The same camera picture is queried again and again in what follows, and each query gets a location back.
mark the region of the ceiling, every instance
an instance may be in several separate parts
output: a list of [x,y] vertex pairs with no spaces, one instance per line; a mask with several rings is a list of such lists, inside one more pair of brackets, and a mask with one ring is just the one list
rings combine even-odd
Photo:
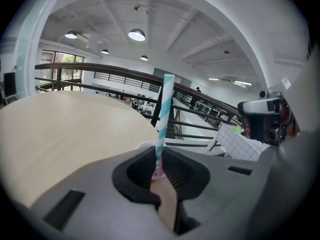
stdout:
[[[128,37],[134,28],[145,32],[144,42]],[[161,50],[208,78],[259,82],[235,40],[214,20],[177,0],[78,0],[49,16],[41,39],[85,50],[85,38],[63,37],[68,30],[94,38],[98,47],[107,48],[111,55],[114,46]]]

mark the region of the blue and white straw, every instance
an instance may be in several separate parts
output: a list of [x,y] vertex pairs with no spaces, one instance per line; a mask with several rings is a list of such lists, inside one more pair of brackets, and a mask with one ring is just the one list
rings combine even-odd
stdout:
[[175,75],[165,74],[163,79],[161,113],[160,113],[160,121],[159,121],[159,127],[158,127],[159,135],[158,135],[158,145],[156,149],[156,164],[155,164],[155,171],[153,174],[153,176],[155,177],[158,176],[158,170],[161,165],[161,154],[164,149],[174,85],[175,85]]

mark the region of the round table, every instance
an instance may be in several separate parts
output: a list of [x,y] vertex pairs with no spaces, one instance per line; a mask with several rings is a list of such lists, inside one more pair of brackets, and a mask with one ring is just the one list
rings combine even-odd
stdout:
[[9,195],[30,207],[78,168],[134,150],[158,133],[116,99],[50,91],[0,110],[0,173]]

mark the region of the plastic cup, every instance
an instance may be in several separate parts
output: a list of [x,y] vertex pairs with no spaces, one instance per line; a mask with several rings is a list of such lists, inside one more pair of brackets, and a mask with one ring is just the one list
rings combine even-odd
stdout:
[[[138,145],[136,147],[136,150],[141,150],[141,151],[145,151],[147,150],[148,148],[150,147],[155,147],[157,148],[158,146],[158,142],[157,141],[146,141],[146,142],[143,142],[141,143],[140,145]],[[152,177],[153,180],[158,180],[160,178],[164,178],[166,177],[164,171],[162,170],[162,162],[160,163],[160,167],[159,167],[159,170],[158,170],[158,177]]]

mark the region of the wooden handrail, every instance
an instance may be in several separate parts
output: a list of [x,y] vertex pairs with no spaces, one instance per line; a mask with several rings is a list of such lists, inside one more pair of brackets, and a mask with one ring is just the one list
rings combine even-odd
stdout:
[[[143,72],[139,72],[131,69],[126,69],[123,67],[105,65],[105,64],[59,62],[59,63],[39,64],[35,66],[35,69],[36,70],[42,70],[42,69],[83,70],[83,71],[99,72],[99,73],[113,74],[117,76],[132,78],[132,79],[140,80],[140,81],[147,82],[153,85],[158,85],[158,86],[162,86],[164,83],[163,78],[154,76],[152,74],[147,74],[147,73],[143,73]],[[208,104],[211,104],[213,107],[218,107],[222,110],[225,110],[230,116],[240,115],[236,107],[225,104],[220,100],[212,98],[208,95],[205,95],[199,91],[193,90],[182,84],[174,83],[173,89],[175,91],[182,92],[184,94],[187,94],[199,100],[202,100]]]

